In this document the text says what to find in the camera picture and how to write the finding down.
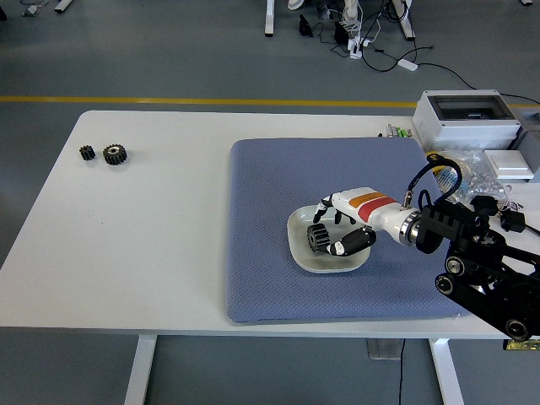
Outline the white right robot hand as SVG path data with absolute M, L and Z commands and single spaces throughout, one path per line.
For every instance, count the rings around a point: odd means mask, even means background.
M 319 223 L 329 208 L 335 209 L 335 224 L 339 224 L 342 217 L 347 217 L 357 227 L 335 242 L 330 241 L 326 227 Z M 393 198 L 369 187 L 336 192 L 324 197 L 317 205 L 313 224 L 307 229 L 307 239 L 314 252 L 335 257 L 349 257 L 374 245 L 375 233 L 381 230 L 406 246 L 411 243 L 409 231 L 418 215 L 416 209 L 405 208 Z

